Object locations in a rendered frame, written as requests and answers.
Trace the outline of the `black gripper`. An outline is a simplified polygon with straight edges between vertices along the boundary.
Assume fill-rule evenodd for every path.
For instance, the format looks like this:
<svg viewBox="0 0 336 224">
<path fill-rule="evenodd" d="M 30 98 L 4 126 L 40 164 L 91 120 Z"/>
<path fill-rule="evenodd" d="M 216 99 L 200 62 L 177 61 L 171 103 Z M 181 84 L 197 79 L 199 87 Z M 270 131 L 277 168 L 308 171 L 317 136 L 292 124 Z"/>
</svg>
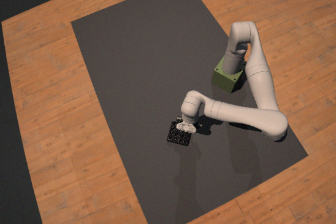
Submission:
<svg viewBox="0 0 336 224">
<path fill-rule="evenodd" d="M 183 122 L 182 117 L 177 116 L 176 121 L 179 122 L 179 123 Z M 197 125 L 197 124 L 198 124 L 198 125 Z M 197 125 L 197 126 L 196 126 L 196 125 Z M 199 129 L 199 128 L 202 128 L 202 125 L 203 125 L 203 123 L 199 123 L 199 122 L 197 122 L 197 123 L 195 123 L 193 126 L 196 127 L 196 129 Z"/>
</svg>

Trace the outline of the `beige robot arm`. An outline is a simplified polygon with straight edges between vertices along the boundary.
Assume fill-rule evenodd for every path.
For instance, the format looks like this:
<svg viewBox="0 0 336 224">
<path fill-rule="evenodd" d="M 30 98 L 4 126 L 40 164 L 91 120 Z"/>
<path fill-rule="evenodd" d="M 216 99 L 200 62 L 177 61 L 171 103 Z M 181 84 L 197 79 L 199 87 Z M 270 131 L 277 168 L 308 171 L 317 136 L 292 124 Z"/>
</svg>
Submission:
<svg viewBox="0 0 336 224">
<path fill-rule="evenodd" d="M 184 114 L 182 114 L 183 122 L 177 124 L 178 130 L 196 133 L 196 127 L 193 125 L 198 121 L 201 104 L 205 104 L 206 117 L 253 126 L 260 129 L 262 134 L 271 141 L 278 141 L 285 135 L 288 119 L 278 108 L 273 78 L 254 22 L 242 21 L 232 24 L 222 65 L 223 71 L 229 75 L 238 73 L 245 60 L 247 43 L 251 45 L 251 53 L 246 62 L 245 74 L 258 108 L 217 101 L 196 90 L 191 90 L 186 94 L 181 105 L 181 112 Z"/>
</svg>

